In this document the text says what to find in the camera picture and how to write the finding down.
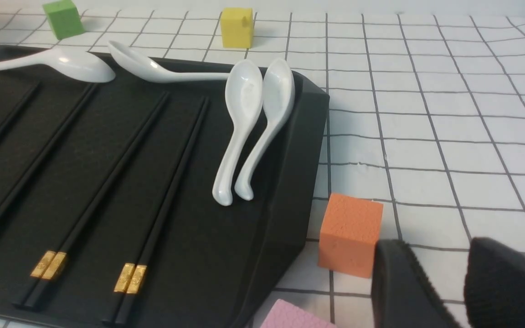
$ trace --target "black tray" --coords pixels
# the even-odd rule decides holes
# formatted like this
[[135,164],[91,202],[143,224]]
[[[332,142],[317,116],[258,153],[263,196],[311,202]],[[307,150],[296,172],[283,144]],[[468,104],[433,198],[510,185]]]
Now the black tray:
[[[37,51],[0,46],[0,60]],[[243,328],[304,246],[329,96],[294,73],[293,113],[255,171],[254,200],[223,207],[211,189],[232,134],[225,83],[148,83],[98,56],[115,81],[44,66],[0,72],[0,316],[103,326],[123,265],[162,216],[126,326]],[[261,114],[236,174],[265,124]],[[65,245],[64,270],[38,289],[37,307],[15,307],[42,255]]]

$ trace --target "table surface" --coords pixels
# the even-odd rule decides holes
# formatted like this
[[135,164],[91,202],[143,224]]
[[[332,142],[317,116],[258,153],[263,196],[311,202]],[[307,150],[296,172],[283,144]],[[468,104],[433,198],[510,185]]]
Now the table surface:
[[[267,66],[286,58],[331,96],[308,243],[256,314],[278,298],[339,328],[371,328],[371,280],[319,268],[331,192],[384,204],[381,238],[410,243],[449,311],[468,327],[469,241],[525,253],[525,18],[272,13],[250,50],[221,46],[219,12],[81,9],[84,35],[58,41],[40,8],[0,9],[0,44]],[[0,320],[0,327],[26,328]]]

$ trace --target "gold chopstick tip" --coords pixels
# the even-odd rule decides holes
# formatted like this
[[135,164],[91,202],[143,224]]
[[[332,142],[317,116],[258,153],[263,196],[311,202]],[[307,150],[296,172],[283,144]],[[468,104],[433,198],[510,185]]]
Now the gold chopstick tip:
[[131,282],[127,288],[127,293],[139,293],[139,289],[141,289],[141,285],[143,284],[146,270],[147,266],[137,266],[135,268],[135,272],[133,272],[133,278],[131,278]]
[[30,277],[34,278],[41,278],[42,274],[46,271],[48,266],[50,265],[50,262],[54,259],[54,256],[56,255],[55,251],[46,251],[44,253],[44,256],[42,256],[41,260],[36,264],[36,267],[31,272]]
[[121,274],[118,277],[117,284],[115,285],[114,292],[126,292],[133,277],[133,271],[135,270],[135,263],[125,263]]
[[59,251],[54,256],[54,259],[50,262],[50,265],[45,270],[44,274],[42,274],[42,279],[44,280],[53,280],[57,276],[59,276],[64,269],[64,266],[66,264],[66,253]]

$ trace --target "black chopsticks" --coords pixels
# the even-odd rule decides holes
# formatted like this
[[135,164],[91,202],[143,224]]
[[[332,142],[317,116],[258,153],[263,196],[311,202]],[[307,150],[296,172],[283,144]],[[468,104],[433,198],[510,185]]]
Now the black chopsticks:
[[93,214],[98,208],[98,204],[104,199],[104,196],[108,193],[111,186],[118,179],[123,169],[127,166],[131,158],[135,155],[135,152],[137,152],[139,146],[143,143],[144,138],[158,118],[165,102],[167,102],[168,96],[168,93],[162,93],[153,110],[150,111],[144,119],[144,122],[127,141],[123,153],[115,161],[108,176],[103,179],[104,182],[102,182],[97,189],[94,197],[79,216],[60,247],[57,248],[57,251],[46,251],[44,253],[44,256],[42,256],[41,260],[30,274],[26,290],[14,303],[16,307],[35,309],[38,306],[38,303],[44,291],[50,285],[50,282],[54,281],[61,274],[67,262],[67,254],[77,242],[83,229],[85,229],[87,224],[92,221]]
[[26,107],[27,102],[30,100],[30,98],[36,93],[37,88],[39,87],[40,83],[35,83],[30,89],[23,95],[23,97],[19,100],[19,102],[15,105],[15,107],[9,112],[3,121],[0,122],[0,137],[4,133],[4,131],[7,129],[9,124],[16,118],[16,116],[23,110],[23,108]]
[[64,121],[58,126],[56,131],[54,131],[52,137],[46,142],[44,147],[40,150],[40,152],[37,154],[37,156],[34,158],[33,162],[29,164],[27,169],[21,174],[19,179],[13,184],[11,189],[8,191],[5,198],[0,202],[0,220],[2,216],[4,216],[4,213],[8,209],[8,207],[11,205],[12,201],[17,197],[17,195],[21,192],[23,187],[25,187],[26,183],[29,181],[31,176],[34,174],[34,172],[39,168],[39,166],[44,162],[48,154],[52,151],[56,143],[64,133],[70,128],[73,121],[76,120],[79,113],[82,111],[82,108],[85,107],[86,103],[92,98],[92,95],[94,95],[94,92],[97,89],[96,84],[89,84],[82,92],[79,100],[76,102],[76,105],[74,106],[73,110],[71,110],[70,114],[66,116]]
[[110,301],[109,313],[103,319],[103,324],[116,324],[123,326],[127,323],[129,313],[131,312],[135,299],[146,277],[146,271],[148,270],[148,265],[154,253],[156,244],[159,241],[159,236],[167,221],[167,214],[169,213],[171,203],[173,203],[183,172],[190,159],[194,144],[196,143],[208,105],[209,100],[204,99],[200,113],[196,117],[194,128],[192,129],[191,135],[185,145],[183,154],[181,155],[171,182],[164,185],[162,190],[164,195],[163,201],[158,204],[152,212],[154,223],[147,233],[147,238],[144,243],[142,243],[141,248],[136,252],[136,254],[138,254],[137,258],[131,259],[130,262],[125,263],[121,274],[117,279],[112,299]]

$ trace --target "green cube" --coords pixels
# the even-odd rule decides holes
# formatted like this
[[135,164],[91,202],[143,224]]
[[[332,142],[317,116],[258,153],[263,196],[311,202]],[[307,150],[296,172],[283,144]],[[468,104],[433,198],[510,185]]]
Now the green cube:
[[50,2],[42,7],[57,39],[62,40],[84,33],[78,9],[71,0]]

